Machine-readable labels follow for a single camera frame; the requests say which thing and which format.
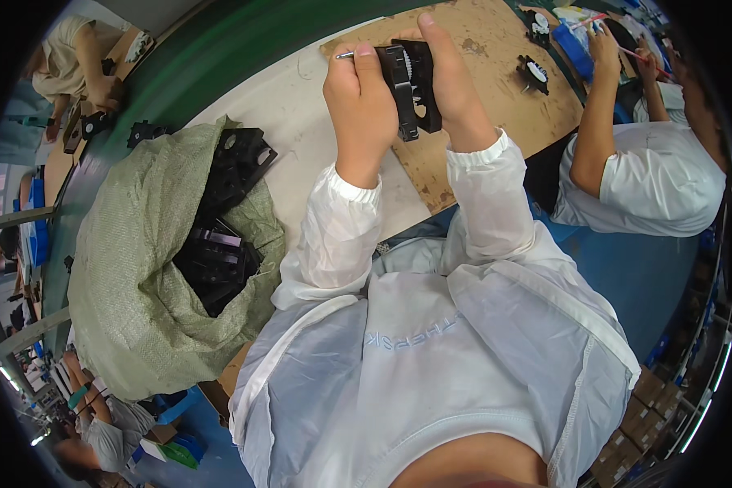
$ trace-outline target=gray shirt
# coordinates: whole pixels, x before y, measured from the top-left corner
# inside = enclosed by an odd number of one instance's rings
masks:
[[[111,424],[81,417],[81,438],[95,450],[100,469],[117,473],[155,424],[155,418],[140,405],[127,404],[114,397],[108,397],[106,405],[111,411]]]

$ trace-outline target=white table surface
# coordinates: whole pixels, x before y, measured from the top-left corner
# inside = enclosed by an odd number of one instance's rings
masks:
[[[279,153],[265,180],[274,200],[274,214],[285,227],[288,249],[298,243],[314,181],[336,161],[336,138],[322,96],[328,61],[320,53],[320,45],[369,22],[325,37],[254,74],[186,125],[213,123],[227,114],[231,120],[265,132],[265,141]],[[380,240],[431,216],[392,150],[382,160],[380,175]]]

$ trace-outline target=right hand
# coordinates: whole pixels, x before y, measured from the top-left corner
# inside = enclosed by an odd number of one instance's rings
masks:
[[[97,80],[87,80],[87,101],[101,112],[119,109],[122,96],[122,80],[117,76],[99,76]]]
[[[643,78],[643,83],[653,83],[656,81],[659,72],[656,67],[659,65],[656,55],[651,52],[648,47],[648,41],[644,37],[640,37],[639,47],[634,50],[635,54],[639,54],[648,60],[644,63],[641,59],[637,60],[637,67],[640,69],[640,76]]]
[[[62,361],[65,362],[66,365],[77,365],[78,366],[78,356],[73,351],[66,351],[62,354]]]
[[[431,14],[423,13],[418,16],[418,29],[402,30],[392,37],[429,43],[434,59],[434,98],[453,151],[475,152],[491,147],[499,135],[449,32]]]
[[[348,51],[355,52],[353,59],[336,59]],[[337,46],[322,94],[336,133],[336,171],[353,186],[375,188],[382,157],[399,131],[399,114],[374,47]]]
[[[621,58],[618,56],[618,41],[605,23],[596,28],[588,26],[588,52],[594,60],[594,74],[604,74],[618,79],[621,76]]]
[[[57,141],[57,134],[60,132],[60,121],[59,119],[54,120],[54,124],[47,126],[44,131],[44,141],[55,142]]]

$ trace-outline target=pile of black plastic parts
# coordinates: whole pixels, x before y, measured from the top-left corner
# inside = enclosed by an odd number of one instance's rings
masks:
[[[260,129],[222,132],[193,228],[173,259],[210,317],[218,316],[244,289],[263,261],[222,215],[244,200],[276,155]]]

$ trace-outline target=blue floor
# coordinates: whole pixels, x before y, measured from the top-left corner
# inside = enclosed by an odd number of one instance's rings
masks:
[[[699,239],[578,229],[559,243],[591,288],[615,308],[634,354],[645,361],[672,317]]]
[[[144,454],[136,467],[130,472],[122,473],[122,476],[135,486],[152,483],[156,488],[254,486],[252,478],[241,464],[239,451],[233,445],[230,432],[219,424],[217,412],[207,401],[199,401],[182,414],[178,430],[192,434],[207,444],[206,453],[197,470],[173,461],[162,462]]]

